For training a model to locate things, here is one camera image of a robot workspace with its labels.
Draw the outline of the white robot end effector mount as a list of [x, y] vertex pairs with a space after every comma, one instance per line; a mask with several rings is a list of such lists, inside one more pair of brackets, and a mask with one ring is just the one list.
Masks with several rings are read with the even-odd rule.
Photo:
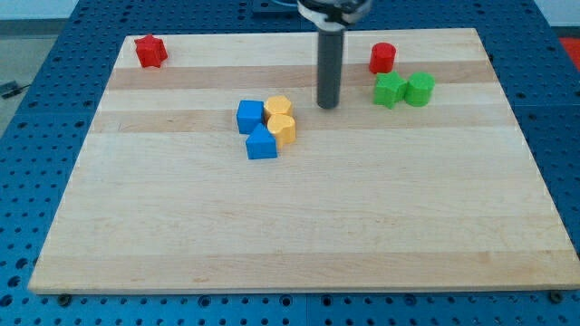
[[372, 0], [298, 0], [297, 9], [318, 29], [339, 32], [370, 13]]

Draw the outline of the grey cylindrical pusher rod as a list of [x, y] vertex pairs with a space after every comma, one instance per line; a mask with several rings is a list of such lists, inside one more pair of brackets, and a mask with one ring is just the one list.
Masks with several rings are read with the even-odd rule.
[[318, 31], [317, 104], [333, 109], [339, 104], [343, 67], [344, 30]]

